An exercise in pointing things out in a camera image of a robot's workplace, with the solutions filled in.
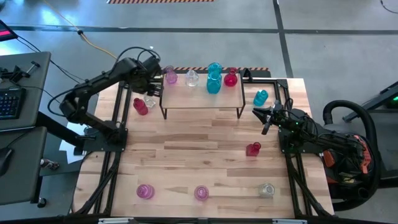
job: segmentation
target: white paper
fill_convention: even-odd
[[[85,125],[80,125],[80,124],[75,124],[69,122],[67,125],[67,128],[76,132],[79,135],[84,135],[85,134]],[[67,143],[66,141],[62,140],[61,145],[60,145],[60,151],[66,151],[67,152],[67,160],[68,164],[71,164],[72,162],[80,161],[82,160],[85,156],[75,156],[73,155],[73,151],[75,150],[75,146]]]

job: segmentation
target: gray floor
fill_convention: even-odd
[[[215,0],[212,3],[105,4],[105,0],[53,0],[51,3],[77,26],[160,28],[277,29],[272,0]],[[398,2],[384,0],[398,11]],[[285,29],[386,30],[398,29],[398,14],[382,8],[378,0],[279,0]],[[9,25],[68,25],[42,1],[8,1],[0,19]],[[52,59],[82,78],[107,70],[113,59],[90,47],[75,32],[17,31]],[[162,56],[162,65],[202,67],[218,61],[224,66],[269,67],[273,77],[286,77],[278,34],[222,34],[180,32],[87,32],[89,39],[118,54],[133,45],[149,47]],[[396,35],[286,35],[294,77],[304,78],[315,121],[322,122],[322,109],[331,100],[362,103],[397,81]],[[30,52],[16,40],[0,42],[0,55]],[[51,94],[69,89],[74,82],[50,66],[45,88]],[[40,110],[46,109],[44,95]],[[95,106],[96,98],[90,103]],[[347,111],[336,110],[336,121]],[[66,124],[63,118],[57,121]],[[374,118],[380,130],[388,118]],[[393,146],[385,140],[382,156],[388,168],[398,168]],[[49,138],[45,153],[58,149],[59,140]],[[21,203],[0,206],[0,219],[64,215],[72,201],[76,174],[46,177],[42,195],[49,204],[42,209]],[[398,190],[378,190],[366,204],[337,215],[345,218],[398,223]]]

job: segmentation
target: black keyboard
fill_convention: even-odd
[[[18,119],[26,89],[0,89],[0,120]]]

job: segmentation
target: wooden tabletop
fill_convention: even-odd
[[[303,79],[288,79],[288,84],[294,108],[310,114]],[[260,89],[269,93],[265,106],[275,100],[271,85],[244,84],[246,107],[241,119],[237,119],[235,109],[223,108],[175,109],[164,120],[159,99],[155,99],[158,104],[145,116],[138,115],[131,107],[127,121],[129,137],[119,166],[112,216],[293,218],[277,128],[273,126],[266,136],[261,135],[262,124],[251,112],[254,95]],[[96,116],[111,119],[116,92],[114,85],[99,94]],[[260,154],[246,157],[245,147],[254,141],[262,145]],[[103,155],[94,152],[83,163],[75,190],[75,210],[97,187]],[[303,164],[309,189],[333,213],[321,160],[303,154]],[[265,183],[275,187],[273,198],[259,198],[257,187]],[[152,199],[136,195],[140,184],[154,186]],[[210,191],[205,202],[194,197],[198,185],[205,185]],[[304,213],[301,190],[298,197]]]
[[[217,94],[209,94],[206,88],[207,74],[199,75],[197,86],[185,84],[185,74],[177,74],[176,83],[168,84],[164,80],[162,106],[165,109],[172,108],[241,108],[243,106],[242,84],[239,75],[235,86],[226,86],[224,78],[227,74],[221,74],[221,89]]]

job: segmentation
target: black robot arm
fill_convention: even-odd
[[[362,154],[363,147],[352,135],[327,130],[314,122],[302,110],[286,110],[276,101],[270,108],[254,108],[253,113],[264,124],[262,134],[267,134],[272,124],[278,126],[280,132],[285,133],[286,141],[284,142],[288,142],[288,148],[292,150],[284,151],[284,153],[321,153],[325,149],[333,149],[347,156]],[[306,142],[312,146],[300,151]]]
[[[110,121],[102,121],[96,116],[87,113],[88,101],[91,96],[114,85],[123,82],[132,87],[135,93],[149,96],[159,96],[160,86],[150,83],[150,80],[160,74],[159,60],[149,57],[140,62],[133,58],[125,58],[113,66],[108,72],[103,72],[85,83],[76,85],[68,93],[60,104],[60,110],[68,121],[78,124],[87,124],[101,132],[104,137],[112,142],[119,141],[116,124]]]

